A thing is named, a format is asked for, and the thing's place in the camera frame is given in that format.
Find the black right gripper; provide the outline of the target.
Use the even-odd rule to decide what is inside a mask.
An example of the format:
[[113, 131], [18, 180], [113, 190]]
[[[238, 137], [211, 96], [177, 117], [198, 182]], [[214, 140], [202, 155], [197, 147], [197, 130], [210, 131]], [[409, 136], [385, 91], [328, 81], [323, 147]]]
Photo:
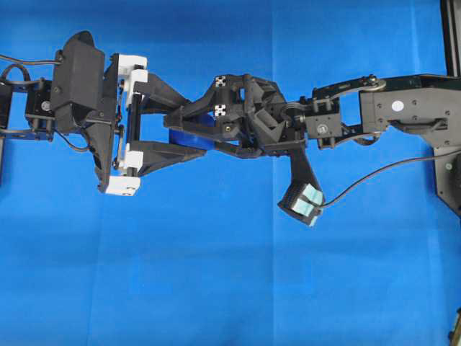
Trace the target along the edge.
[[213, 89], [164, 116], [164, 126], [211, 140], [240, 159], [304, 159], [310, 105], [287, 102], [277, 84], [250, 74], [216, 76]]

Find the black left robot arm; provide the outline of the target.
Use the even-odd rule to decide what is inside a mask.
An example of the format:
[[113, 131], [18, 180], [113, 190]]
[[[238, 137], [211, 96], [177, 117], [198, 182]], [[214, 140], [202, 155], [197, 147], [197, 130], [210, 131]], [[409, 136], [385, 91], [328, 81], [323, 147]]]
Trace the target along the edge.
[[133, 196], [140, 178], [157, 169], [204, 156], [200, 148], [142, 141], [146, 106], [165, 114], [186, 100], [147, 70], [143, 56], [114, 54], [105, 66], [102, 51], [75, 42], [49, 63], [50, 80], [33, 80], [28, 62], [16, 60], [1, 74], [1, 141], [52, 141], [83, 137], [74, 151], [93, 156], [98, 189]]

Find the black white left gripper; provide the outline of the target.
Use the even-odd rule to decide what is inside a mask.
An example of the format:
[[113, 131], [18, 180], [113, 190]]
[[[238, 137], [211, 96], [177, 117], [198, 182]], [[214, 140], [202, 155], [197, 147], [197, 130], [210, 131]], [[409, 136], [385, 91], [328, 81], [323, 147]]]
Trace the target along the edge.
[[158, 141], [131, 141], [122, 124], [122, 99], [130, 111], [134, 105], [141, 114], [169, 114], [192, 102], [156, 74], [147, 72], [144, 56], [114, 54], [108, 68], [98, 53], [85, 66], [84, 105], [89, 108], [83, 134], [89, 144], [98, 178], [97, 188], [108, 195], [133, 196], [140, 178], [165, 167], [197, 159], [207, 151]]

